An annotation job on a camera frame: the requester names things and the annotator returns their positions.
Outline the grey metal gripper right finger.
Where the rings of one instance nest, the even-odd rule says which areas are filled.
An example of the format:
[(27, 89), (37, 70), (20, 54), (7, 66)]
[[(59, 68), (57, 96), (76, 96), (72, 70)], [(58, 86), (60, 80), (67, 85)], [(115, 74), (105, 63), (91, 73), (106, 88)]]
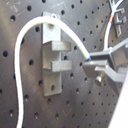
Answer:
[(128, 38), (124, 39), (113, 48), (92, 52), (90, 56), (92, 60), (107, 60), (110, 67), (116, 70), (119, 65), (128, 63)]

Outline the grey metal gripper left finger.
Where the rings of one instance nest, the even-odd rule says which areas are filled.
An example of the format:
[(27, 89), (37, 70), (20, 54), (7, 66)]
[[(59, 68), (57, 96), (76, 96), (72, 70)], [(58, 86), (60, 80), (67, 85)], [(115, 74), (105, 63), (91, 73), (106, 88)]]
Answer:
[(95, 80), (96, 85), (108, 84), (116, 94), (119, 94), (119, 85), (124, 82), (127, 72), (126, 67), (114, 70), (107, 62), (85, 62), (83, 69), (88, 78)]

